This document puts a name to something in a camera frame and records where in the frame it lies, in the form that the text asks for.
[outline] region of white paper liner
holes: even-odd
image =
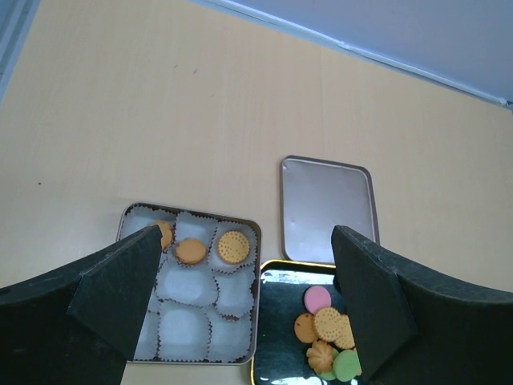
[[[251,285],[255,281],[255,266],[245,266],[233,274],[214,275],[219,288],[219,297],[215,307],[222,315],[240,318],[255,305]]]
[[[151,290],[150,300],[147,303],[147,311],[150,313],[158,313],[160,311],[160,302],[155,289]]]
[[[169,259],[157,274],[157,296],[186,305],[207,306],[218,297],[212,271],[205,267],[184,268]]]
[[[176,215],[163,210],[153,210],[149,207],[136,206],[123,219],[119,239],[144,229],[155,221],[166,221],[170,224],[175,223]]]
[[[168,253],[161,253],[160,254],[160,260],[159,260],[159,269],[162,267],[162,265],[168,260]]]
[[[139,341],[135,349],[134,361],[153,360],[157,356],[158,337],[157,330],[159,326],[159,315],[155,313],[146,313],[143,327],[139,334]]]
[[[200,240],[208,250],[216,226],[217,220],[213,218],[195,217],[183,211],[176,217],[175,243],[177,244],[187,238],[195,238]]]
[[[251,345],[252,334],[249,315],[233,321],[223,318],[214,309],[209,309],[207,318],[212,328],[208,345],[208,361],[231,363],[246,356]]]
[[[244,259],[241,263],[231,264],[226,263],[221,259],[219,253],[217,251],[217,244],[219,239],[223,236],[227,231],[240,231],[249,239],[249,254],[246,259]],[[219,222],[216,228],[216,232],[214,234],[214,239],[212,241],[212,247],[210,248],[210,253],[208,254],[208,265],[211,269],[224,272],[224,273],[232,273],[238,270],[240,267],[251,265],[257,259],[257,235],[253,231],[251,227],[248,225],[243,225],[241,223],[235,222]]]
[[[160,307],[159,357],[164,361],[202,361],[207,358],[210,329],[202,309],[164,301]]]

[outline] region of cookie tin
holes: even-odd
[[[331,232],[346,225],[379,243],[369,172],[360,166],[287,156],[280,166],[283,254],[333,264]]]
[[[306,362],[311,344],[300,342],[293,332],[296,317],[305,312],[303,294],[312,285],[324,286],[335,308],[345,312],[345,300],[335,290],[334,265],[271,260],[261,267],[260,315],[256,353],[251,362],[252,385],[343,385],[317,377]],[[367,384],[361,376],[350,385]]]
[[[257,348],[256,340],[257,340],[257,322],[258,322],[258,310],[259,310],[258,304],[259,304],[259,297],[260,297],[260,280],[258,278],[260,277],[260,269],[261,269],[260,264],[261,264],[261,240],[262,240],[262,232],[261,232],[260,226],[254,221],[241,219],[241,218],[229,217],[229,216],[214,214],[214,213],[204,213],[204,212],[189,210],[189,209],[179,209],[179,208],[171,207],[171,206],[167,206],[167,205],[158,205],[158,204],[152,204],[152,203],[147,203],[147,202],[136,202],[136,203],[133,203],[132,205],[129,205],[123,211],[121,220],[119,222],[118,233],[116,236],[117,241],[120,239],[121,228],[123,226],[124,218],[135,207],[144,207],[144,208],[148,208],[148,209],[152,209],[152,210],[163,210],[164,212],[171,213],[171,214],[178,214],[180,212],[186,211],[186,212],[188,212],[194,216],[197,216],[197,217],[208,217],[208,218],[217,219],[218,221],[230,221],[230,222],[236,222],[236,223],[241,223],[241,224],[247,225],[256,234],[256,239],[257,239],[256,240],[256,251],[257,252],[256,252],[256,260],[254,263],[254,266],[255,266],[254,273],[255,273],[256,280],[254,281],[254,283],[251,286],[251,292],[252,292],[252,295],[253,295],[253,298],[255,301],[255,306],[252,308],[252,310],[250,312],[251,327],[252,327],[251,342],[250,342],[250,347],[249,347],[248,353],[244,357],[239,358],[234,363],[216,363],[216,362],[209,362],[207,360],[204,360],[201,362],[165,362],[165,361],[161,361],[158,359],[154,359],[154,360],[150,360],[150,361],[142,361],[142,362],[134,361],[134,363],[166,363],[166,364],[182,364],[182,365],[183,364],[242,365],[242,364],[248,363],[251,360],[251,358],[253,357],[253,355],[255,354],[255,350]]]

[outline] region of tin lid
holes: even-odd
[[[294,261],[334,263],[331,233],[345,225],[379,243],[369,172],[359,166],[287,156],[281,162],[284,255]]]

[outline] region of wall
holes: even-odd
[[[205,1],[494,103],[513,100],[511,0]]]
[[[0,0],[0,102],[38,4],[39,0]]]

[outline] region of cookie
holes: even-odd
[[[333,307],[320,309],[313,317],[313,328],[319,336],[326,342],[333,342],[342,335],[344,327],[344,318]]]
[[[333,373],[339,381],[347,382],[362,372],[356,351],[342,351],[333,362]]]
[[[333,348],[326,342],[317,340],[306,351],[308,364],[316,373],[331,371],[333,365]]]
[[[358,375],[362,375],[363,371],[362,371],[362,365],[360,364],[360,373],[358,373]]]
[[[199,239],[187,238],[176,247],[176,258],[187,265],[201,262],[207,255],[207,248]]]
[[[335,358],[338,356],[338,350],[337,349],[333,349],[333,361],[335,360]],[[322,373],[316,373],[319,377],[321,377],[322,379],[325,379],[326,381],[333,381],[334,379],[337,379],[337,376],[335,375],[335,373],[333,372],[333,368],[331,371],[324,371]]]
[[[310,286],[303,297],[307,311],[316,314],[323,307],[331,306],[331,295],[323,286]]]
[[[297,339],[304,343],[312,343],[317,341],[318,337],[313,329],[313,316],[309,313],[304,313],[296,318],[294,323],[294,333]]]
[[[157,221],[151,225],[159,226],[160,232],[162,233],[162,237],[160,238],[160,246],[162,247],[162,251],[164,251],[173,242],[173,228],[171,224],[166,221]]]
[[[217,252],[226,263],[241,263],[249,255],[249,239],[239,231],[228,231],[219,239]]]
[[[335,339],[335,345],[341,349],[353,349],[354,338],[353,331],[351,330],[351,324],[349,323],[349,317],[343,314],[342,320],[341,335]]]

